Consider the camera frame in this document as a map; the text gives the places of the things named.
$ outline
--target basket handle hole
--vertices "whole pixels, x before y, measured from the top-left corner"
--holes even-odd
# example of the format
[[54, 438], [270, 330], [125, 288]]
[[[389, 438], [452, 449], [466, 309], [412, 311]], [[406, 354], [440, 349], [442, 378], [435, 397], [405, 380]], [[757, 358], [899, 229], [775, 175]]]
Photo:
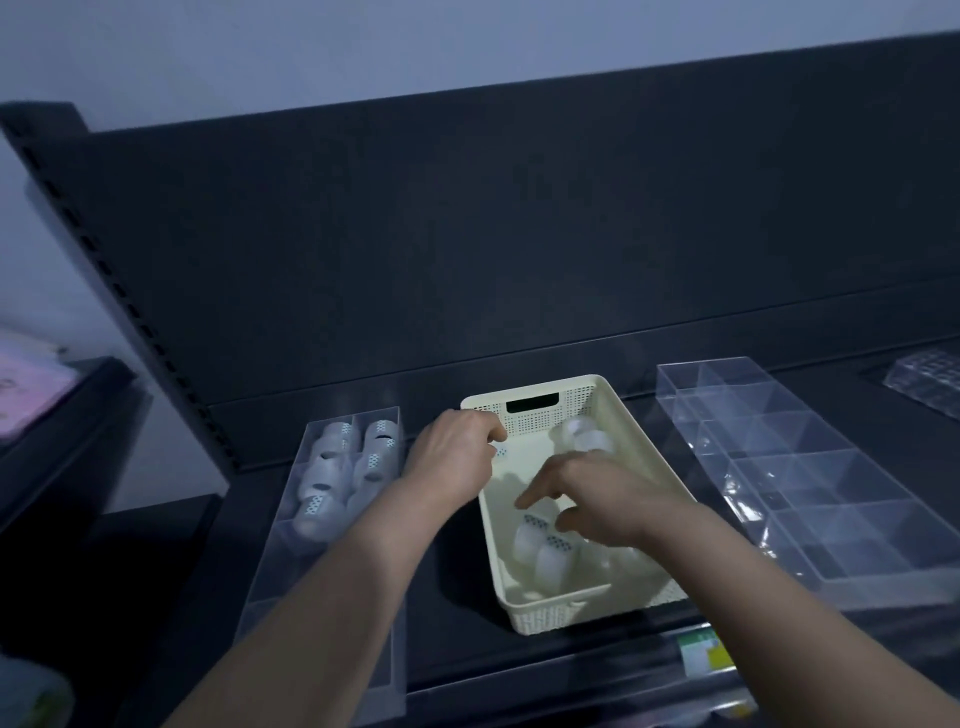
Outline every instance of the basket handle hole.
[[529, 412], [532, 409], [553, 407], [559, 402], [560, 392], [554, 392], [552, 395], [540, 395], [539, 397], [528, 397], [526, 400], [508, 401], [507, 412], [514, 415], [517, 412]]

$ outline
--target cream plastic basket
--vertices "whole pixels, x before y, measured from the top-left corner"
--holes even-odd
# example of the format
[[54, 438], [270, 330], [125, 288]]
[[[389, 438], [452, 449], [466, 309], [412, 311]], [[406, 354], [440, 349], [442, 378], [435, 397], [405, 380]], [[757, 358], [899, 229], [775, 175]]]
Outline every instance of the cream plastic basket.
[[[533, 570], [513, 558], [513, 538], [524, 513], [516, 510], [514, 500], [543, 461], [564, 451], [557, 425], [576, 415], [590, 415], [612, 438], [614, 457], [621, 465], [693, 499], [604, 378], [576, 376], [475, 395], [467, 397], [460, 406], [496, 413], [509, 435], [497, 447], [493, 477], [480, 493], [480, 512], [493, 588], [517, 632], [535, 635], [686, 598], [677, 583], [652, 559], [643, 560], [640, 570], [633, 569], [633, 573], [578, 563], [567, 579], [568, 591], [547, 596], [532, 586]], [[571, 505], [566, 496], [556, 501], [546, 498], [531, 510], [539, 511], [552, 522]]]

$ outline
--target empty clear plastic tray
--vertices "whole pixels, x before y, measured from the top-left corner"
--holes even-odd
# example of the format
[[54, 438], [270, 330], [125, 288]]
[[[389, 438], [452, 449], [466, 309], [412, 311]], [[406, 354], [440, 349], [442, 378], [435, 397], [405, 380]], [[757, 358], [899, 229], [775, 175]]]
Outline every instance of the empty clear plastic tray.
[[[348, 459], [355, 465], [360, 459], [359, 449], [363, 445], [367, 427], [381, 420], [388, 420], [397, 425], [396, 442], [399, 449], [397, 470], [399, 470], [403, 456], [403, 423], [398, 407], [312, 422], [306, 426], [300, 449], [297, 451], [286, 487], [283, 489], [283, 497], [276, 509], [274, 524], [264, 545], [260, 564], [253, 577], [247, 603], [237, 625], [235, 643], [266, 617], [280, 598], [293, 588], [326, 551], [329, 543], [339, 535], [331, 533], [327, 542], [310, 541], [299, 535], [293, 526], [293, 518], [300, 507], [297, 489], [309, 465], [310, 450], [314, 443], [320, 439], [328, 425], [350, 423], [353, 426], [353, 432], [358, 433], [354, 435], [348, 453]], [[367, 687], [357, 707], [352, 724], [361, 726], [403, 716], [406, 713], [406, 699], [406, 614], [405, 606], [401, 606], [380, 659], [373, 670], [370, 686]]]
[[747, 357], [664, 364], [657, 400], [748, 536], [844, 610], [960, 595], [960, 534]]
[[894, 362], [883, 383], [960, 420], [960, 356], [928, 349]]

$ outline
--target pink package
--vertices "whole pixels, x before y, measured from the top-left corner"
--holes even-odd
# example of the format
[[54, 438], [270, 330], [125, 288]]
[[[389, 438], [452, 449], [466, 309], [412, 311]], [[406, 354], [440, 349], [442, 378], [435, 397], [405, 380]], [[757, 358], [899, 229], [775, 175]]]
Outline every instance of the pink package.
[[77, 379], [53, 359], [0, 346], [0, 441], [10, 440], [52, 407]]

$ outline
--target hand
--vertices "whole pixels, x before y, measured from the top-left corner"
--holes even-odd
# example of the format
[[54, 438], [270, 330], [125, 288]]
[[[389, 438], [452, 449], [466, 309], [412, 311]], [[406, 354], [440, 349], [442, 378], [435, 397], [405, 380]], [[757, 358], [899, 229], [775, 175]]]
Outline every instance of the hand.
[[569, 496], [577, 505], [557, 517], [557, 530], [573, 530], [605, 546], [643, 548], [665, 516], [695, 505], [631, 473], [597, 450], [548, 458], [515, 506], [529, 508], [543, 497], [561, 495]]
[[407, 457], [403, 479], [442, 496], [452, 513], [475, 498], [490, 480], [496, 454], [490, 441], [506, 439], [506, 428], [492, 412], [448, 409], [420, 433]]

